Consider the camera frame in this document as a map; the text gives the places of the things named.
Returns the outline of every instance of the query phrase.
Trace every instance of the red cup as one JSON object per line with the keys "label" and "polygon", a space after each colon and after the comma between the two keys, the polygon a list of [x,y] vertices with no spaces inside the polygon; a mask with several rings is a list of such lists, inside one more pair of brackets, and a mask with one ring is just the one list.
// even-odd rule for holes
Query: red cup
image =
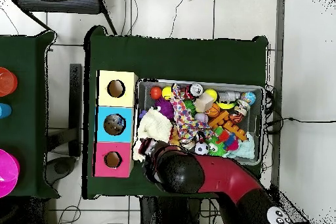
{"label": "red cup", "polygon": [[18,87],[18,79],[15,74],[0,67],[0,97],[13,93]]}

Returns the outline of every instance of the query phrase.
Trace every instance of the green plush toy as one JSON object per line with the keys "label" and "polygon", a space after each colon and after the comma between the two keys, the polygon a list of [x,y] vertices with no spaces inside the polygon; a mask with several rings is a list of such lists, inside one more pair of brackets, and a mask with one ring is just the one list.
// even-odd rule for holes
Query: green plush toy
{"label": "green plush toy", "polygon": [[226,151],[224,149],[224,143],[220,142],[217,144],[218,138],[213,135],[210,139],[207,139],[206,142],[209,145],[209,155],[210,156],[222,156],[226,154]]}
{"label": "green plush toy", "polygon": [[191,100],[189,99],[186,99],[185,101],[183,101],[184,104],[186,105],[186,109],[187,111],[189,112],[189,114],[192,116],[192,117],[195,117],[196,115],[196,107],[194,105],[194,103],[192,103]]}

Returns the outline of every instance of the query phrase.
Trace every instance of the green table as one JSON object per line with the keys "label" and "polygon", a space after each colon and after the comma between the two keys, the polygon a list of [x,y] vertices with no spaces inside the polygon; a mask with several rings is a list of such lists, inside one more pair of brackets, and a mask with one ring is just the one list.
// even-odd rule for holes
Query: green table
{"label": "green table", "polygon": [[[129,178],[92,177],[95,127],[96,71],[134,72],[139,78],[156,78],[212,83],[265,86],[265,37],[253,41],[233,39],[191,40],[147,37],[106,36],[102,26],[93,27],[85,37],[85,84],[83,152],[83,195],[170,195],[161,192],[142,174],[142,164],[135,162]],[[187,74],[181,74],[181,68]],[[261,163],[247,168],[257,177]]]}
{"label": "green table", "polygon": [[0,36],[0,66],[18,78],[16,91],[0,102],[12,106],[12,114],[0,120],[0,148],[20,163],[18,183],[10,196],[58,197],[46,184],[47,153],[45,55],[54,40],[53,32],[35,37]]}

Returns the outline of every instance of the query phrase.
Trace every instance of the gray tray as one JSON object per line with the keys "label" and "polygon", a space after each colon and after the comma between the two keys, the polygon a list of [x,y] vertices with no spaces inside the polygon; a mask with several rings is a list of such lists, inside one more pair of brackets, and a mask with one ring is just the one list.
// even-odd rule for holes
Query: gray tray
{"label": "gray tray", "polygon": [[158,86],[164,88],[166,86],[172,86],[172,84],[177,83],[181,87],[186,87],[187,85],[193,83],[199,83],[202,85],[203,89],[214,89],[217,92],[225,91],[237,91],[243,92],[254,92],[256,96],[255,103],[251,106],[250,111],[247,113],[246,117],[238,123],[238,127],[243,129],[245,132],[250,132],[253,136],[255,142],[255,158],[240,158],[237,160],[241,165],[255,166],[261,161],[261,156],[263,154],[263,129],[264,129],[264,106],[265,106],[265,90],[260,86],[250,86],[250,85],[232,85],[232,84],[222,84],[222,83],[204,83],[204,82],[189,82],[189,81],[173,81],[173,80],[152,80],[152,79],[140,79],[136,86],[136,97],[137,106],[135,110],[135,127],[138,127],[138,114],[142,110],[148,110],[150,107],[154,107],[155,100],[150,97],[150,89],[153,86]]}

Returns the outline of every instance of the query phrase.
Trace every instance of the pink bowl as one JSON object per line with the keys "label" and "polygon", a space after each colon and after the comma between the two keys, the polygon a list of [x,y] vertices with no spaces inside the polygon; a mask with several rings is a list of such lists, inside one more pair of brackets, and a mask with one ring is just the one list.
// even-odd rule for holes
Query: pink bowl
{"label": "pink bowl", "polygon": [[18,160],[0,149],[0,198],[8,195],[15,188],[19,171]]}

